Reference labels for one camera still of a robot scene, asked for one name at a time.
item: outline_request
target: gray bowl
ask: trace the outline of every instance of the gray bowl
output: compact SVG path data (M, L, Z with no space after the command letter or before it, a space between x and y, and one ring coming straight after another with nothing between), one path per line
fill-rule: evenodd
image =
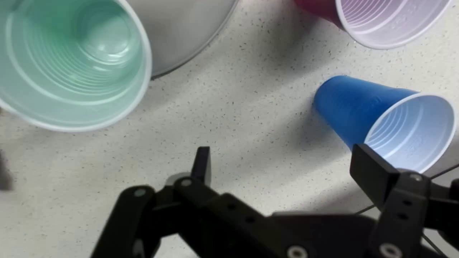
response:
M128 0L148 34L152 79L198 55L226 25L237 0Z

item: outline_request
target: teal plastic cup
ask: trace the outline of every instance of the teal plastic cup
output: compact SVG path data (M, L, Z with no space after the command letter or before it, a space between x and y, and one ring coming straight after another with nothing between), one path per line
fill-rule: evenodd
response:
M130 115L152 72L125 0L2 0L0 107L52 131L101 130Z

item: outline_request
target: cup rim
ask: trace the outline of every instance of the cup rim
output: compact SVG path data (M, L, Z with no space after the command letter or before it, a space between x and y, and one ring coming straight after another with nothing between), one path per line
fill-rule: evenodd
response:
M55 125L55 124L49 124L49 122L43 122L31 117L25 117L22 114L19 114L18 111L15 111L8 102L3 101L3 98L0 97L0 107L3 110L6 110L10 114L18 115L19 118L22 118L23 121L43 128L43 130L49 130L49 131L56 131L56 132L89 132L89 131L98 131L98 130L104 130L108 127L112 127L115 124L118 124L119 121L122 121L124 118L127 118L130 114L134 112L134 110L141 104L141 101L144 99L148 88L150 88L150 82L151 82L151 74L152 74L152 67L154 67L154 61L152 61L152 54L151 54L151 45L150 45L150 39L147 36L145 28L141 22L141 19L138 18L138 15L134 12L134 9L131 8L131 5L127 0L115 0L115 3L118 3L130 16L130 19L135 24L140 38L142 41L142 54L144 54L144 78L142 78L142 87L140 88L137 97L134 98L134 101L130 104L130 107L122 111L121 114L118 114L117 117L102 122L102 124L97 124L97 125L85 125L85 127L64 127L64 125Z
M454 117L452 117L452 127L449 131L449 137L445 142L445 147L438 153L438 155L425 167L418 170L419 174L425 174L429 168L432 168L447 153L447 150L449 148L449 145L452 144L454 138L455 138L455 131L458 127L458 121L455 117L455 108L451 105L451 102L448 102L445 98L442 97L436 97L436 95L429 95L429 94L414 94L402 101L399 101L398 104L392 105L385 114L382 114L378 121L373 124L373 127L370 128L370 131L368 132L366 138L365 138L365 144L369 142L370 137L373 135L373 132L382 125L382 122L385 121L385 118L388 118L395 110L398 110L399 107L414 101L414 99L421 99L421 98L439 98L442 101L445 101L445 104L451 108L451 111L454 111Z
M346 21L346 16L345 16L345 11L343 11L343 2L345 0L336 0L336 11L337 11L337 15L339 15L339 19L342 22L342 26L343 29L358 42L360 44L362 46L366 46L366 48L370 48L370 49L379 49L379 51L386 51L386 49L395 49L395 48L401 48L401 46L405 46L411 42L414 42L415 39L418 39L419 36L422 36L425 32L428 32L448 11L448 8L452 5L452 0L447 0L447 5L444 6L442 12L438 13L438 16L426 26L424 28L422 31L419 31L416 35L405 39L405 41L401 41L398 44L392 44L392 45L375 45L375 44L369 44L366 41L363 41L359 34L353 34L353 31L350 29L350 25L349 22Z

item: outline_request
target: speckled countertop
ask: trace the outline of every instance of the speckled countertop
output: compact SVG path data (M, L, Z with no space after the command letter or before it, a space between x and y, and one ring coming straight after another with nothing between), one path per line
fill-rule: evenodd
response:
M459 110L458 25L455 2L422 39L381 52L290 0L241 0L210 48L152 82L109 130L55 134L2 114L0 257L89 257L122 190L161 188L191 170L203 145L213 148L213 187L264 214L366 208L350 153L312 111L315 91L346 74L434 92ZM459 164L458 154L455 141L429 174ZM181 250L170 240L160 257L193 257Z

